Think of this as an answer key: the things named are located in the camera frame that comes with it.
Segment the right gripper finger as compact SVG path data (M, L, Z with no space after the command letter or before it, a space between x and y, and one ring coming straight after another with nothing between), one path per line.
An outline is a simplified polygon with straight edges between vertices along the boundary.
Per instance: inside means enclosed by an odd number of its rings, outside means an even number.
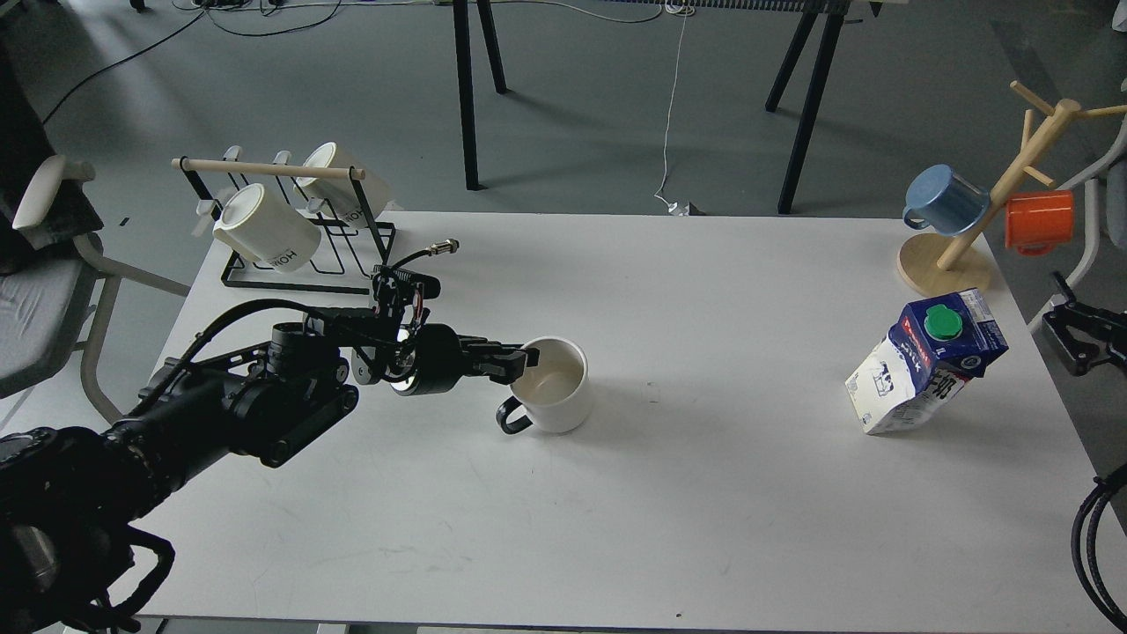
M1079 336L1094 337L1092 325L1086 318L1042 316L1045 334L1071 376L1086 376L1095 366L1110 364L1110 357L1100 345L1103 340L1088 341Z
M1108 309L1089 306L1076 300L1074 291L1058 270L1053 273L1053 282L1064 301L1053 309L1053 330L1063 333L1068 328L1091 336L1094 340L1122 340L1126 334L1126 316Z

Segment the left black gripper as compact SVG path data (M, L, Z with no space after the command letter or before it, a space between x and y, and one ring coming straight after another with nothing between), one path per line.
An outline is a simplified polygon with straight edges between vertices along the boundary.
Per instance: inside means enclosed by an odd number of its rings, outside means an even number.
M487 377L511 385L539 364L536 346L502 343L486 337L458 334L444 324L423 325L415 340L412 370L390 387L401 396L443 394L464 377Z

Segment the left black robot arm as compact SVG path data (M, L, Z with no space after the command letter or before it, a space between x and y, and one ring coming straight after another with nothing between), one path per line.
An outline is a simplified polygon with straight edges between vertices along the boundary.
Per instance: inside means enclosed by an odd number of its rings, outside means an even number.
M539 364L518 343L428 321L440 280L379 266L370 306L251 300L168 358L104 432L36 428L3 438L3 631L51 623L137 631L174 546L133 526L227 454L279 467L354 412L358 386L449 392L511 385Z

